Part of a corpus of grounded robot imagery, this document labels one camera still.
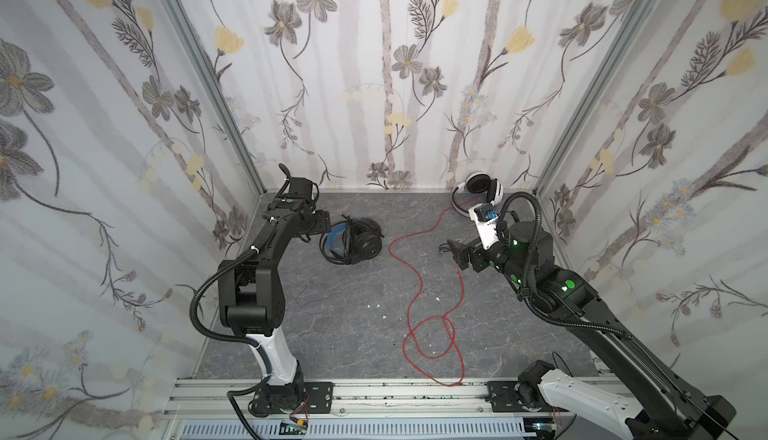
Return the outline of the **white headphones with black pads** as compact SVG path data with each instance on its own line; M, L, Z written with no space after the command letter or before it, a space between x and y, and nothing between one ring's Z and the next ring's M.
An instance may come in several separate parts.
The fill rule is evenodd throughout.
M499 205L504 197L503 184L497 179L492 178L484 172L474 172L456 185L452 190L451 205L452 208L461 216L469 218L469 211L460 205L457 201L459 193L470 193L479 196L485 203Z

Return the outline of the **black headphones with blue band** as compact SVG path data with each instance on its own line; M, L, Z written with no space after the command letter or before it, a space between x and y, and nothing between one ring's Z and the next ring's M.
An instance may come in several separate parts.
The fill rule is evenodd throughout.
M383 231L372 218L343 215L320 245L324 259L334 265L354 265L377 257L383 248Z

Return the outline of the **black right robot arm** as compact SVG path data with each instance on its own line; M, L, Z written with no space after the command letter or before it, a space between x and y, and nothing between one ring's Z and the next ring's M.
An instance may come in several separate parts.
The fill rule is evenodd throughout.
M477 203L465 211L478 236L447 241L458 268L502 275L530 313L574 335L629 391L612 394L538 361L518 378L524 403L565 409L620 439L718 439L728 433L736 416L729 401L676 374L582 276L557 265L534 195L518 191L500 206Z

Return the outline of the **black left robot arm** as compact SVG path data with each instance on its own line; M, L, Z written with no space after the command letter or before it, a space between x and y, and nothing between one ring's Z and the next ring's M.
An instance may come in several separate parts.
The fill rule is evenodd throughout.
M249 413L257 418L298 411L307 401L303 373L290 352L281 329L286 298L279 264L289 243L305 243L331 230L330 215L317 208L316 182L297 177L284 164L279 169L285 181L262 215L264 224L248 247L234 260L224 260L218 270L194 293L189 307L193 328L204 337L248 346L261 369L258 383L245 390L230 391L227 398L243 417L237 399L250 395ZM229 334L217 333L199 317L206 291L218 289L220 323Z

